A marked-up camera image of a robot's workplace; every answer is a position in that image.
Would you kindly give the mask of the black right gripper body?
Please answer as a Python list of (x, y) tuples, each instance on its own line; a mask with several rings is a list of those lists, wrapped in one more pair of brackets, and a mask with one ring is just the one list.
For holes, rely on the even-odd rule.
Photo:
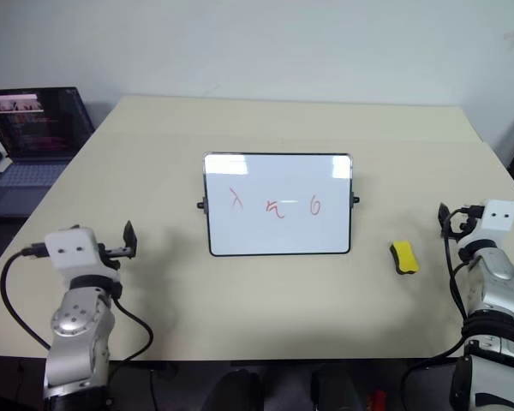
[[(461, 207), (447, 214), (447, 237), (463, 238), (469, 235), (477, 226), (481, 219), (485, 207), (483, 205), (470, 205)], [(465, 219), (459, 224), (458, 230), (453, 230), (451, 220), (457, 215), (462, 215)]]

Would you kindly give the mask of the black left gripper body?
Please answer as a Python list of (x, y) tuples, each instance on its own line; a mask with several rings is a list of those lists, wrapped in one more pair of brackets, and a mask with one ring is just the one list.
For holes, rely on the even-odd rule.
[(131, 258), (131, 247), (117, 247), (107, 249), (104, 243), (98, 244), (99, 258), (104, 266), (111, 268), (114, 271), (120, 269), (121, 263), (118, 261), (120, 258)]

